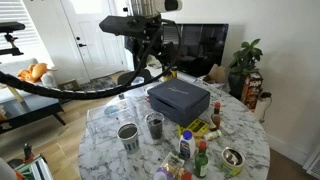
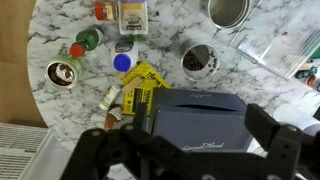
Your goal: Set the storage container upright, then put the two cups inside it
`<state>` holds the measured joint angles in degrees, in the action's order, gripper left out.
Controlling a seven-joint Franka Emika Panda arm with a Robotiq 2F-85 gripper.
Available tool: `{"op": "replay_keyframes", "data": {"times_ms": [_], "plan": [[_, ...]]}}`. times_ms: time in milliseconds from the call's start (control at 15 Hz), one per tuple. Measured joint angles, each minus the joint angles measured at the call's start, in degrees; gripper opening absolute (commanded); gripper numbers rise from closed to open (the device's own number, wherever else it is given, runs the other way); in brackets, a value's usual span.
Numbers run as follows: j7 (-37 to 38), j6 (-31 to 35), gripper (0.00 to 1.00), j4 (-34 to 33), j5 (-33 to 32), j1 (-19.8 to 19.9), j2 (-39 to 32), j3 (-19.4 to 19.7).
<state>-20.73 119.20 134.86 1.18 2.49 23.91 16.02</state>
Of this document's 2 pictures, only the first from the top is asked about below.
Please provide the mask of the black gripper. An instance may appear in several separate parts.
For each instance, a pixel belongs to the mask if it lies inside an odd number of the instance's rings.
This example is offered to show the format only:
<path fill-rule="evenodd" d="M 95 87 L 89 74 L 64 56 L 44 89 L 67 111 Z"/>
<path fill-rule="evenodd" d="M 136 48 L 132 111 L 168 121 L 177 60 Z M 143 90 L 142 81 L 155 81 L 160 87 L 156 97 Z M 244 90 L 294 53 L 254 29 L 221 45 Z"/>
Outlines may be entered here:
<path fill-rule="evenodd" d="M 150 41 L 144 41 L 133 37 L 128 38 L 128 50 L 132 53 L 134 69 L 138 68 L 149 45 Z M 164 43 L 162 39 L 158 37 L 151 46 L 149 55 L 152 55 L 159 60 L 163 66 L 163 70 L 165 70 L 174 60 L 174 44 L 172 42 Z"/>

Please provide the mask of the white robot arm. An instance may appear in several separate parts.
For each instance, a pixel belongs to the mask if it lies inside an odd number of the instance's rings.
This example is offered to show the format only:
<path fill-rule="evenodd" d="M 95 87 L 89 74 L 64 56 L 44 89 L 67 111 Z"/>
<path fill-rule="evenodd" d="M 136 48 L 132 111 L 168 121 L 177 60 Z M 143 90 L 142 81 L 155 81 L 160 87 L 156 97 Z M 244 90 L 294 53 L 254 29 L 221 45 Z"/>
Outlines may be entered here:
<path fill-rule="evenodd" d="M 156 56 L 162 50 L 163 23 L 161 14 L 182 9 L 181 0 L 127 0 L 130 33 L 125 36 L 125 48 L 133 54 L 134 69 L 146 67 L 149 54 Z"/>

